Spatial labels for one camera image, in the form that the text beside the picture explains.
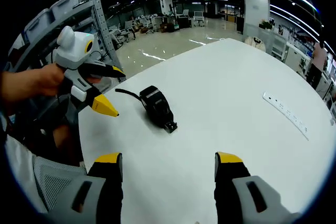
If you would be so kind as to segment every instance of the black cable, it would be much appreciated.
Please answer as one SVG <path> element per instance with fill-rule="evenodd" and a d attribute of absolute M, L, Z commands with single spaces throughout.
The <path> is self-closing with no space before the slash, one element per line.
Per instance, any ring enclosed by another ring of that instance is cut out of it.
<path fill-rule="evenodd" d="M 93 54 L 94 52 L 98 52 L 99 54 L 100 54 L 100 57 L 103 57 L 103 55 L 101 54 L 101 52 L 100 51 L 92 51 L 91 53 L 90 53 L 90 56 L 91 56 L 91 54 Z"/>
<path fill-rule="evenodd" d="M 137 94 L 134 94 L 134 93 L 132 93 L 132 92 L 130 92 L 130 91 L 127 91 L 127 90 L 125 90 L 125 89 L 115 89 L 115 91 L 118 92 L 118 93 L 129 94 L 129 95 L 131 95 L 131 96 L 137 98 L 137 99 L 141 102 L 140 97 L 139 97 Z"/>
<path fill-rule="evenodd" d="M 103 60 L 106 58 L 107 54 L 108 54 L 108 52 L 107 52 L 106 54 L 104 54 L 104 55 L 100 58 L 99 61 L 103 61 Z"/>

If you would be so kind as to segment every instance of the white desk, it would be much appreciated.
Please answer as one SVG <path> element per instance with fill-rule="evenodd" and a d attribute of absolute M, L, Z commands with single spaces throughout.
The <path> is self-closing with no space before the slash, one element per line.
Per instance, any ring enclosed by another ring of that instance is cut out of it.
<path fill-rule="evenodd" d="M 318 94 L 282 62 L 224 39 L 155 65 L 118 88 L 139 93 L 155 85 L 178 129 L 169 134 L 146 119 L 142 104 L 114 89 L 106 93 L 120 116 L 87 107 L 79 130 L 87 170 L 103 154 L 123 154 L 123 223 L 214 223 L 214 157 L 243 159 L 281 194 L 291 212 L 304 211 L 332 161 L 336 126 Z M 309 141 L 262 99 L 277 95 L 309 129 Z"/>

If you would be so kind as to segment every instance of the white wall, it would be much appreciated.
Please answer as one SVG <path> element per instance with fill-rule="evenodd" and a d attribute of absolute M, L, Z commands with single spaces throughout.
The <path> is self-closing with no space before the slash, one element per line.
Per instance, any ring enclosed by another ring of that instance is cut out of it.
<path fill-rule="evenodd" d="M 292 28 L 292 29 L 296 28 L 296 26 L 292 22 L 289 22 L 288 20 L 281 18 L 274 13 L 270 13 L 270 17 L 274 19 L 276 27 L 281 25 L 281 26 Z"/>
<path fill-rule="evenodd" d="M 261 21 L 269 21 L 269 0 L 245 0 L 245 24 L 259 26 Z"/>
<path fill-rule="evenodd" d="M 137 9 L 134 9 L 134 10 L 133 10 L 133 13 L 134 13 L 134 16 L 135 16 L 135 17 L 144 15 L 144 12 L 143 12 L 143 8 L 142 8 L 142 7 L 139 7 L 139 8 L 137 8 Z"/>
<path fill-rule="evenodd" d="M 330 72 L 331 72 L 331 67 L 332 67 L 332 60 L 333 60 L 333 57 L 332 57 L 332 54 L 331 54 L 331 53 L 328 53 L 327 56 L 328 56 L 328 66 L 327 66 L 327 71 L 328 71 L 328 73 L 330 73 Z"/>

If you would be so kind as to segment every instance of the gray storage bin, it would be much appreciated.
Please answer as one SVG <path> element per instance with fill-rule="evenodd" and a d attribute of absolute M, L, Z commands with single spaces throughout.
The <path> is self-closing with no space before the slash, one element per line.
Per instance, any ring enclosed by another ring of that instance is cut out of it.
<path fill-rule="evenodd" d="M 71 11 L 75 5 L 78 5 L 82 0 L 59 0 L 54 3 L 50 9 L 53 12 L 55 19 L 60 19 L 62 16 Z"/>
<path fill-rule="evenodd" d="M 44 9 L 42 12 L 26 25 L 24 32 L 30 43 L 40 35 L 53 22 L 52 14 L 49 9 Z"/>

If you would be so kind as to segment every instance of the yellow fingertip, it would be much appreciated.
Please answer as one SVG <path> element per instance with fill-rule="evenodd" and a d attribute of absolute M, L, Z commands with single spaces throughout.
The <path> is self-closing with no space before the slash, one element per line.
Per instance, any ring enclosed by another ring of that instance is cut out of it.
<path fill-rule="evenodd" d="M 113 107 L 110 101 L 103 95 L 94 98 L 92 109 L 98 113 L 110 116 L 118 116 L 119 112 Z"/>
<path fill-rule="evenodd" d="M 115 66 L 112 66 L 113 70 L 116 70 L 116 71 L 119 71 L 121 72 L 122 74 L 125 74 L 123 71 L 121 71 L 119 68 L 115 67 Z"/>
<path fill-rule="evenodd" d="M 220 163 L 240 163 L 243 162 L 239 157 L 230 153 L 217 152 L 220 157 Z"/>
<path fill-rule="evenodd" d="M 95 162 L 98 163 L 116 163 L 118 160 L 118 156 L 120 155 L 120 152 L 116 152 L 116 153 L 111 153 L 111 154 L 107 154 L 107 155 L 102 155 L 100 157 L 98 157 Z"/>

